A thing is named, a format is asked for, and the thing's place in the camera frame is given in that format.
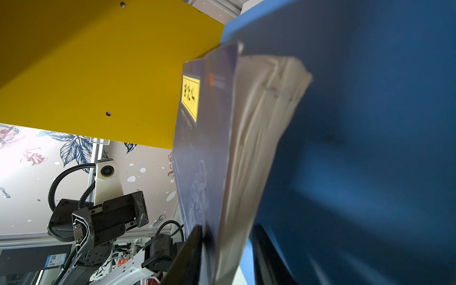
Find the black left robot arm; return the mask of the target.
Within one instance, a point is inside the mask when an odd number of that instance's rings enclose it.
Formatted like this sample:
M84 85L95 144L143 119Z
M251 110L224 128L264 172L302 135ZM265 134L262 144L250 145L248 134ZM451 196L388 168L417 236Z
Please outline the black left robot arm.
M54 281L56 285L133 285L145 278L157 279L169 271L184 241L174 242L161 229L126 263L98 280L91 276L115 248L117 238L148 224L141 191L94 205L83 200L62 199L52 208L47 231L76 247Z

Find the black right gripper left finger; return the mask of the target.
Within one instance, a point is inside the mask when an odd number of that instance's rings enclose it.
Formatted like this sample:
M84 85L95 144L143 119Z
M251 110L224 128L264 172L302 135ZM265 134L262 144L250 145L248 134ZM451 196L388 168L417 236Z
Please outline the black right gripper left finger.
M198 285L203 251L203 227L196 225L184 243L162 285Z

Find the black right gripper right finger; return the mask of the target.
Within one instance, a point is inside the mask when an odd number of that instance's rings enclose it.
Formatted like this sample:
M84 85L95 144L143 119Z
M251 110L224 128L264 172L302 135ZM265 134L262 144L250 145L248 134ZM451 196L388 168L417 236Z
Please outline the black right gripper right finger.
M260 224L252 228L256 285L297 285L290 271Z

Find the navy book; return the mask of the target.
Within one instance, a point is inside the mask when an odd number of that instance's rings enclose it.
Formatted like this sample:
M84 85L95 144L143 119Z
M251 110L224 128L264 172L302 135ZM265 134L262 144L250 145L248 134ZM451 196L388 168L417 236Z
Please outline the navy book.
M203 227L199 283L229 285L277 146L313 80L291 56L217 47L182 69L172 163L185 231Z

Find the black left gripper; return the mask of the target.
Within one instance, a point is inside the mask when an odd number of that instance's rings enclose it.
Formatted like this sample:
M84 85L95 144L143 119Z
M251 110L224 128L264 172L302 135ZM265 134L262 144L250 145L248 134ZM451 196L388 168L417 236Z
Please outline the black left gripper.
M147 207L141 191L108 200L103 204L84 207L72 213L76 248L83 252L147 224Z

